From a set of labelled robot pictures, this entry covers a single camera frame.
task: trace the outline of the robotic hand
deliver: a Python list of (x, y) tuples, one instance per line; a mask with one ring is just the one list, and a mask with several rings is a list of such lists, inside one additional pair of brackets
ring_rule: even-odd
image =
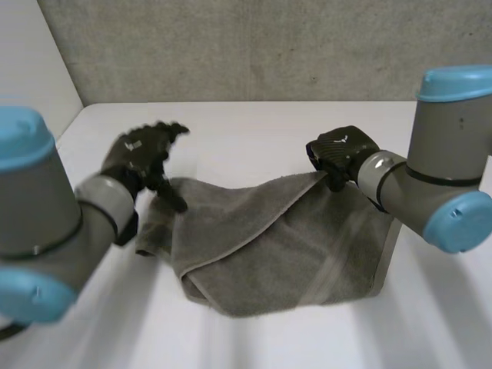
[(120, 136), (74, 193), (41, 115), (1, 107), (0, 122), (0, 314), (14, 322), (0, 329), (1, 341), (62, 319), (111, 244), (136, 235), (144, 188), (187, 209), (162, 162), (188, 129), (159, 122)]
[(492, 199), (478, 191), (492, 153), (492, 65), (427, 71), (417, 98), (408, 160), (355, 127), (320, 135), (307, 154), (332, 191), (354, 181), (428, 243), (468, 251), (492, 232)]

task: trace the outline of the blue end cap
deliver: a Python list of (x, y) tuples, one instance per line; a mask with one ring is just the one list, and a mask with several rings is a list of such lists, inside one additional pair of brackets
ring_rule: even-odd
[(473, 191), (437, 209), (424, 229), (424, 240), (455, 254), (481, 244), (492, 232), (492, 198)]
[(0, 107), (0, 173), (33, 165), (55, 150), (55, 139), (35, 110)]
[(492, 95), (492, 65), (462, 65), (425, 72), (417, 98), (452, 102)]
[(75, 303), (68, 285), (21, 268), (0, 268), (0, 314), (19, 324), (60, 320)]

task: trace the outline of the white tabletop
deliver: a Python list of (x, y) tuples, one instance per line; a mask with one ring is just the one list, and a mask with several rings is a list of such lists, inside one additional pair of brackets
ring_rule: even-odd
[[(412, 102), (92, 105), (58, 142), (73, 185), (115, 137), (157, 119), (191, 129), (165, 165), (230, 188), (311, 171), (305, 144), (345, 125), (407, 154)], [(492, 193), (487, 171), (483, 189)], [(149, 195), (139, 198), (145, 212)], [(376, 298), (230, 319), (188, 301), (172, 269), (112, 248), (67, 317), (0, 344), (1, 369), (486, 368), (492, 363), (492, 241), (448, 255), (402, 228)]]

